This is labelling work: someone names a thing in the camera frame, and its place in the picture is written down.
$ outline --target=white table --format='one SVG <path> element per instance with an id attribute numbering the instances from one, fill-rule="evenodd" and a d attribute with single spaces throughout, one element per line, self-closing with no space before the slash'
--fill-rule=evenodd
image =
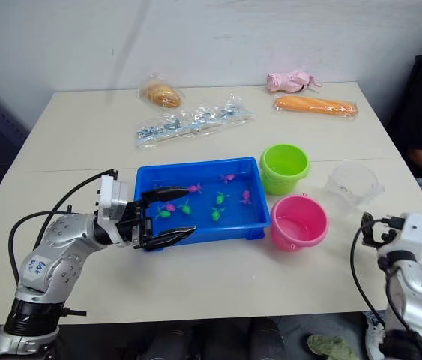
<path id="1" fill-rule="evenodd" d="M 0 323 L 13 299 L 7 259 L 10 228 L 22 216 L 50 209 L 61 196 L 100 170 L 118 168 L 133 193 L 142 165 L 254 156 L 275 143 L 292 143 L 309 155 L 310 175 L 295 193 L 319 197 L 331 170 L 342 161 L 369 167 L 385 192 L 365 209 L 375 217 L 422 214 L 422 193 L 389 140 L 357 84 L 325 84 L 306 95 L 356 101 L 354 121 L 332 116 L 276 112 L 273 95 L 262 86 L 184 89 L 186 106 L 219 103 L 240 95 L 256 120 L 222 133 L 161 144 L 135 146 L 136 123 L 156 114 L 135 98 L 135 91 L 56 93 L 0 186 Z M 71 199 L 76 210 L 94 211 L 97 183 Z M 269 208 L 277 198 L 268 197 Z M 16 235 L 20 262 L 31 250 L 43 219 L 31 220 Z M 87 317 L 62 323 L 119 323 L 209 317 L 304 314 L 366 309 L 352 282 L 349 248 L 360 223 L 357 212 L 332 220 L 327 238 L 297 253 L 262 240 L 214 241 L 146 253 L 108 247 L 85 264 L 68 306 Z M 356 269 L 377 308 L 385 306 L 384 276 L 376 252 L 359 247 Z"/>
<path id="2" fill-rule="evenodd" d="M 366 210 L 375 217 L 422 214 L 422 193 L 402 159 L 359 160 L 385 186 Z M 311 164 L 308 178 L 295 193 L 319 196 L 328 173 L 339 162 Z M 0 187 L 0 323 L 13 299 L 13 276 L 7 260 L 7 235 L 26 214 L 49 209 L 68 189 L 95 171 L 10 172 Z M 135 169 L 119 171 L 132 193 Z M 94 210 L 96 185 L 70 199 L 76 211 Z M 271 207 L 276 197 L 268 196 Z M 30 251 L 42 220 L 32 220 L 16 234 L 18 262 Z M 109 246 L 92 254 L 67 301 L 88 311 L 61 323 L 120 323 L 211 317 L 308 314 L 366 309 L 349 270 L 349 249 L 360 214 L 332 220 L 327 238 L 317 247 L 297 253 L 274 248 L 262 240 L 213 241 L 168 247 L 146 253 Z M 363 288 L 377 308 L 386 304 L 384 275 L 376 251 L 359 246 L 356 269 Z"/>
<path id="3" fill-rule="evenodd" d="M 325 84 L 306 96 L 355 101 L 359 115 L 347 118 L 278 112 L 264 86 L 184 88 L 185 107 L 242 98 L 256 120 L 203 136 L 136 150 L 137 125 L 159 112 L 136 99 L 136 90 L 55 93 L 10 171 L 133 169 L 221 158 L 259 158 L 267 146 L 300 146 L 312 161 L 397 158 L 399 152 L 355 82 Z"/>

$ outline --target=orange sausage bread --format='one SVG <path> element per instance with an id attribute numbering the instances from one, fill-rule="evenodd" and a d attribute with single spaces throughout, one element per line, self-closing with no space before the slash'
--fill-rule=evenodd
<path id="1" fill-rule="evenodd" d="M 324 100 L 316 97 L 281 96 L 276 99 L 276 108 L 308 113 L 321 113 L 338 116 L 354 116 L 358 108 L 353 103 L 341 100 Z"/>
<path id="2" fill-rule="evenodd" d="M 160 107 L 178 107 L 181 98 L 169 85 L 156 83 L 145 88 L 145 96 Z"/>

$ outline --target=white wall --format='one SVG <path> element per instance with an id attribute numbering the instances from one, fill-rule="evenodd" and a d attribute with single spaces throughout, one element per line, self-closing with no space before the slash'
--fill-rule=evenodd
<path id="1" fill-rule="evenodd" d="M 383 117 L 422 53 L 422 0 L 0 0 L 0 101 L 28 129 L 58 90 L 357 80 Z"/>

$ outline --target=blue plastic tray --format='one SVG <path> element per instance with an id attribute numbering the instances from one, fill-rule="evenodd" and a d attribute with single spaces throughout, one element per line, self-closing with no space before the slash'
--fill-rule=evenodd
<path id="1" fill-rule="evenodd" d="M 233 174 L 235 177 L 225 184 L 222 176 L 228 174 Z M 155 235 L 175 227 L 196 226 L 195 233 L 177 245 L 264 237 L 264 228 L 271 224 L 271 219 L 253 157 L 141 167 L 137 172 L 134 199 L 139 200 L 142 192 L 155 188 L 166 186 L 188 188 L 198 184 L 202 188 L 202 193 L 190 193 L 171 202 L 176 210 L 170 217 L 157 216 L 160 208 L 163 210 L 164 203 L 156 202 L 149 206 L 147 216 L 153 218 Z M 252 204 L 241 203 L 244 191 L 250 192 Z M 221 205 L 216 204 L 218 192 L 230 195 L 226 196 Z M 191 215 L 184 214 L 182 208 L 179 208 L 186 202 L 191 208 Z M 218 221 L 212 220 L 212 208 L 218 209 L 220 213 Z"/>

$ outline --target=green object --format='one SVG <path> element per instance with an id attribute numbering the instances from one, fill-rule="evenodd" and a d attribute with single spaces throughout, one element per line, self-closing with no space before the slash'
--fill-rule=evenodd
<path id="1" fill-rule="evenodd" d="M 260 167 L 264 190 L 271 195 L 285 195 L 307 176 L 309 159 L 297 146 L 279 144 L 262 153 Z"/>
<path id="2" fill-rule="evenodd" d="M 162 208 L 158 208 L 158 209 L 157 209 L 157 216 L 156 216 L 156 220 L 157 220 L 158 218 L 165 219 L 165 218 L 168 218 L 169 216 L 171 216 L 171 213 L 170 213 L 169 211 L 167 211 L 167 210 L 162 210 Z"/>
<path id="3" fill-rule="evenodd" d="M 327 356 L 327 360 L 359 360 L 341 336 L 310 335 L 307 346 L 316 355 Z"/>
<path id="4" fill-rule="evenodd" d="M 211 210 L 212 210 L 212 214 L 211 214 L 212 221 L 218 221 L 220 219 L 220 213 L 223 212 L 224 209 L 211 208 Z"/>
<path id="5" fill-rule="evenodd" d="M 219 191 L 217 192 L 217 197 L 216 197 L 216 204 L 221 205 L 222 203 L 224 203 L 224 200 L 230 197 L 230 195 L 224 195 L 223 193 L 220 193 Z"/>
<path id="6" fill-rule="evenodd" d="M 190 210 L 190 206 L 187 204 L 189 199 L 186 200 L 186 203 L 183 205 L 178 206 L 178 208 L 182 209 L 183 214 L 190 215 L 192 211 Z"/>

